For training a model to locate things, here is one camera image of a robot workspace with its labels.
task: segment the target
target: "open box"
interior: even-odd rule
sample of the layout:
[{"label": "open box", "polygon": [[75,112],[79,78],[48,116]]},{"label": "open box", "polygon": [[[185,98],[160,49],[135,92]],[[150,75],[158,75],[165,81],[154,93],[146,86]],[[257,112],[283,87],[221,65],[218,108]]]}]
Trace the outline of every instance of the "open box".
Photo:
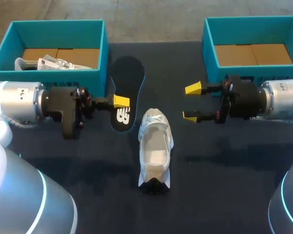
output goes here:
[{"label": "open box", "polygon": [[[62,59],[85,59],[82,51],[97,50],[97,58],[91,52],[89,59],[97,63],[89,70],[14,71],[14,62],[25,55],[25,50],[52,49],[77,51],[76,56],[65,55]],[[0,81],[39,81],[50,86],[83,86],[96,97],[105,95],[108,59],[108,41],[104,20],[48,20],[11,22],[0,45]]]},{"label": "open box", "polygon": [[[209,82],[220,82],[227,74],[240,75],[245,82],[257,85],[266,80],[292,79],[293,16],[206,18],[202,53]],[[243,58],[232,59],[234,55]],[[242,61],[245,55],[250,59],[246,63]],[[261,60],[273,57],[279,62]],[[240,63],[222,63],[226,59]]]}]

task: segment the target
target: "black insole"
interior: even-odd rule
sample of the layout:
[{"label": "black insole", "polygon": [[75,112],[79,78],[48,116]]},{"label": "black insole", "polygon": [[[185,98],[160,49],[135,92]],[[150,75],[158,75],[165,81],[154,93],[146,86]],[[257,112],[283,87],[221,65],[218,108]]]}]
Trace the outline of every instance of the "black insole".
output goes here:
[{"label": "black insole", "polygon": [[115,94],[130,98],[130,107],[115,108],[111,112],[112,127],[118,132],[126,132],[135,123],[137,99],[145,70],[138,59],[124,56],[111,65],[110,75],[115,84]]}]

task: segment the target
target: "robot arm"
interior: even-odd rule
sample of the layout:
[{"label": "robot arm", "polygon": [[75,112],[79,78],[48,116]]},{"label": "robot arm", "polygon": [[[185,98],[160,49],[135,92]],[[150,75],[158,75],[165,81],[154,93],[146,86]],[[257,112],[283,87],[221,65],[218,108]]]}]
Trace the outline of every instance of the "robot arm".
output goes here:
[{"label": "robot arm", "polygon": [[62,123],[65,139],[77,139],[84,118],[95,110],[129,106],[129,99],[111,95],[93,98],[84,87],[51,87],[40,82],[1,82],[0,119],[22,128],[31,128],[50,117]]},{"label": "robot arm", "polygon": [[184,118],[195,122],[214,120],[225,123],[227,117],[250,119],[293,119],[293,79],[265,81],[260,88],[255,83],[243,83],[238,75],[226,76],[221,84],[202,87],[196,83],[187,90],[194,94],[221,92],[221,104],[216,113],[184,112]]}]

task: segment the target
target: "dark blue table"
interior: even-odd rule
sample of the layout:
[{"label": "dark blue table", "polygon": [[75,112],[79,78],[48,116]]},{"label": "dark blue table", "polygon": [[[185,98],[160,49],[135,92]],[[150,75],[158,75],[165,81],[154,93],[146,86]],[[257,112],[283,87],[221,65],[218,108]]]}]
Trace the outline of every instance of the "dark blue table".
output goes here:
[{"label": "dark blue table", "polygon": [[[23,159],[74,197],[77,233],[270,233],[268,204],[293,163],[293,125],[183,120],[183,110],[212,111],[219,104],[211,96],[185,96],[185,86],[207,82],[199,42],[111,44],[110,50],[113,59],[136,56],[146,69],[131,132],[115,132],[105,112],[85,124],[77,141],[62,139],[52,121],[14,129]],[[137,189],[138,128],[148,108],[167,116],[175,141],[166,195]]]}]

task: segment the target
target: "shoe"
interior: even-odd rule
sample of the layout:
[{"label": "shoe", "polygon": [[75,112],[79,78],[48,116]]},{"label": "shoe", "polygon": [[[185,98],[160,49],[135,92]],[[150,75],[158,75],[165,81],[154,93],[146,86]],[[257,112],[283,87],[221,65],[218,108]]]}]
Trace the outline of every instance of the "shoe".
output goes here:
[{"label": "shoe", "polygon": [[174,146],[170,125],[158,109],[149,109],[142,118],[140,141],[141,172],[138,186],[157,179],[170,188],[170,151]]},{"label": "shoe", "polygon": [[17,58],[14,64],[15,71],[25,70],[88,70],[90,67],[75,65],[71,62],[46,55],[38,61],[27,61]]}]

